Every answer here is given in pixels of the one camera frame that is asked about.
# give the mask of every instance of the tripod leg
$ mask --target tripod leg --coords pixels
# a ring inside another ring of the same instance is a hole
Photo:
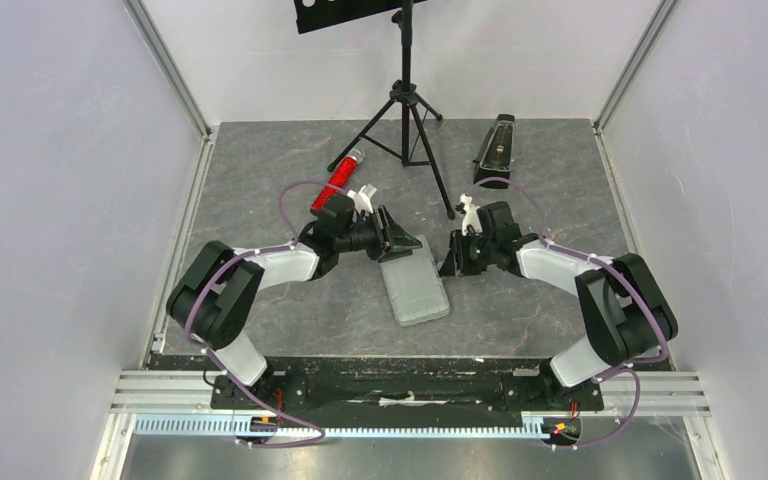
[[[410,108],[402,104],[402,165],[410,161]]]
[[[349,143],[349,146],[347,146],[342,153],[337,155],[337,158],[335,158],[333,162],[328,164],[329,172],[333,172],[334,169],[337,168],[337,165],[340,164],[340,162],[346,157],[349,151],[352,148],[354,148],[354,146],[357,145],[358,142],[360,142],[360,139],[363,138],[364,135],[366,135],[370,130],[372,130],[372,127],[374,127],[375,124],[378,123],[378,120],[381,120],[381,117],[383,117],[384,114],[387,113],[387,110],[389,110],[394,103],[396,103],[395,100],[392,100],[392,99],[387,100],[387,103],[385,103],[384,106],[381,107],[381,110],[379,110],[378,113],[376,113],[375,116],[372,117],[372,120],[370,120],[369,123],[367,123],[366,126],[363,127],[363,130],[361,130],[360,133],[357,134],[354,140],[352,140],[351,143]]]
[[[416,94],[416,99],[419,100],[419,103],[423,107],[427,108],[428,111],[431,112],[431,115],[434,115],[434,118],[436,118],[438,122],[443,121],[443,115],[437,110],[434,110],[434,107],[432,107],[428,102],[426,102],[425,99],[422,98],[422,96],[420,96],[418,93]]]
[[[437,161],[434,160],[434,153],[431,152],[431,144],[428,142],[428,136],[425,134],[425,128],[422,127],[422,120],[419,118],[419,112],[416,110],[416,105],[411,105],[411,113],[413,113],[413,120],[416,122],[416,128],[419,129],[419,138],[422,139],[422,146],[425,147],[425,153],[428,154],[428,163],[431,164],[431,171],[434,172],[434,180],[437,181],[437,188],[440,189],[440,195],[443,196],[443,205],[446,206],[446,215],[449,220],[455,219],[455,211],[452,209],[452,204],[449,202],[449,194],[446,193],[446,185],[443,184],[443,177],[440,176],[440,169],[437,168]]]

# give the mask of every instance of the white wall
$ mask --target white wall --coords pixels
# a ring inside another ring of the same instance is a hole
[[[768,2],[681,2],[607,140],[735,478],[768,478]]]
[[[89,476],[198,148],[122,2],[0,0],[0,479]]]
[[[401,75],[390,14],[299,35],[292,0],[145,3],[213,124],[369,118]],[[657,4],[430,0],[412,81],[448,118],[595,118]]]

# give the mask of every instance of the robotic arm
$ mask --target robotic arm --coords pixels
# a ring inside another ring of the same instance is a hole
[[[385,262],[421,248],[405,232],[387,207],[373,209],[375,187],[331,196],[299,235],[299,241],[263,249],[234,249],[209,242],[184,273],[166,303],[166,311],[183,328],[199,293],[211,277],[237,255],[246,255],[217,282],[198,307],[192,324],[196,335],[217,358],[247,386],[267,369],[266,359],[243,331],[255,296],[260,290],[287,282],[315,280],[330,272],[341,253],[366,251],[371,260]]]
[[[457,210],[464,220],[461,229],[450,234],[441,276],[479,275],[496,265],[578,297],[587,335],[541,368],[552,390],[574,388],[658,346],[643,312],[612,275],[591,261],[592,256],[574,258],[548,248],[536,233],[523,235],[506,202],[478,207],[462,195]],[[643,258],[633,253],[597,258],[611,264],[640,294],[664,338],[675,338],[675,317]]]

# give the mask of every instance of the black tripod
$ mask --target black tripod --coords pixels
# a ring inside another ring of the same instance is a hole
[[[343,150],[337,158],[328,165],[328,171],[333,172],[340,161],[349,153],[361,139],[369,140],[372,144],[380,147],[385,152],[393,155],[394,157],[402,161],[403,167],[416,167],[420,165],[431,165],[431,170],[434,172],[434,179],[437,181],[437,187],[440,189],[440,195],[443,197],[443,205],[446,206],[446,215],[449,219],[455,218],[455,211],[452,209],[452,204],[449,202],[449,195],[446,194],[446,185],[443,184],[443,178],[440,176],[440,170],[437,168],[437,161],[434,160],[434,153],[431,151],[431,144],[428,142],[428,135],[425,134],[425,128],[422,124],[422,119],[419,117],[416,104],[419,103],[428,112],[434,115],[437,121],[443,120],[443,115],[434,110],[434,108],[425,101],[418,93],[416,93],[416,85],[410,83],[410,64],[411,64],[411,45],[413,43],[413,0],[402,0],[402,9],[393,15],[393,23],[399,25],[402,29],[402,79],[396,80],[393,84],[393,89],[390,90],[390,99],[387,103],[372,117],[372,120],[366,124],[365,127],[357,134],[354,140],[349,143],[345,150]],[[396,104],[396,102],[402,104],[402,153],[394,151],[390,147],[375,140],[372,137],[367,136],[367,133],[381,120],[381,117],[390,110],[390,107]],[[410,117],[413,115],[413,120],[416,123],[416,128],[419,131],[419,137],[422,140],[422,145],[425,147],[425,153],[428,155],[427,162],[412,162],[410,153]]]

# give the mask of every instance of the red bottle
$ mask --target red bottle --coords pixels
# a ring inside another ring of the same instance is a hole
[[[339,165],[337,165],[337,169],[334,170],[334,174],[331,175],[331,179],[328,180],[328,183],[338,187],[345,187],[346,184],[349,183],[349,178],[351,178],[352,173],[354,173],[355,169],[357,169],[357,166],[360,165],[362,161],[363,152],[356,148],[351,149],[349,154],[343,158]],[[319,192],[319,196],[316,197],[316,200],[313,201],[313,205],[310,206],[310,209],[318,212],[325,205],[325,201],[328,200],[328,197],[335,193],[337,193],[337,190],[334,190],[331,187],[323,188],[322,191]]]

